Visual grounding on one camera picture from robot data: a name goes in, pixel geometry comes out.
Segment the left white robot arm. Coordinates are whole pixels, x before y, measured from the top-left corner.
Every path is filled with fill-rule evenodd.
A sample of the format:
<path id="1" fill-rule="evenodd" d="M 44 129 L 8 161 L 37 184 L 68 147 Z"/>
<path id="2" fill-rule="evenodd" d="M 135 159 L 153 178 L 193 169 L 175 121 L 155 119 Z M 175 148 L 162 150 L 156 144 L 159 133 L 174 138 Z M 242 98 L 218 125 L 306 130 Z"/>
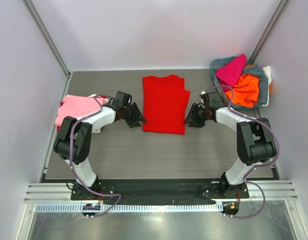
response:
<path id="1" fill-rule="evenodd" d="M 92 135 L 119 120 L 124 120 L 130 128 L 139 127 L 147 121 L 132 101 L 132 96 L 121 91 L 115 97 L 67 95 L 58 109 L 56 125 L 59 131 L 53 150 L 69 165 L 75 176 L 72 191 L 81 191 L 89 200 L 121 196 L 119 193 L 102 192 L 99 178 L 88 160 Z"/>

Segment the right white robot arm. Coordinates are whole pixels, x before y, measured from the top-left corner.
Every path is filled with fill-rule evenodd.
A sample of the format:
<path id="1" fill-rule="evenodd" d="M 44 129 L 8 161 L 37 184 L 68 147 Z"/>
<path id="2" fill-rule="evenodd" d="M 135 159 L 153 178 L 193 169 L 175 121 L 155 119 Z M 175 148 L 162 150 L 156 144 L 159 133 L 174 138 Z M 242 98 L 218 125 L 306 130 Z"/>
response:
<path id="1" fill-rule="evenodd" d="M 225 106 L 215 92 L 203 91 L 200 103 L 191 106 L 184 124 L 202 128 L 206 121 L 225 125 L 236 133 L 237 160 L 220 178 L 218 191 L 225 198 L 234 198 L 244 181 L 257 168 L 276 157 L 277 146 L 266 118 L 252 118 Z"/>

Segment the red t shirt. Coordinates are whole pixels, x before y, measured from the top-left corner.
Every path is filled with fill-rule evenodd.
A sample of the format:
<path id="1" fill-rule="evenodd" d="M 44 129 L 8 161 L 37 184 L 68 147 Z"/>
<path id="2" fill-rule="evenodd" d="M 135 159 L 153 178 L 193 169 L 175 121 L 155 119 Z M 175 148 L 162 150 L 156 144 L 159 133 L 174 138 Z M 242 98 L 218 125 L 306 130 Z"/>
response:
<path id="1" fill-rule="evenodd" d="M 144 132 L 185 134 L 185 112 L 190 91 L 177 75 L 143 77 Z"/>

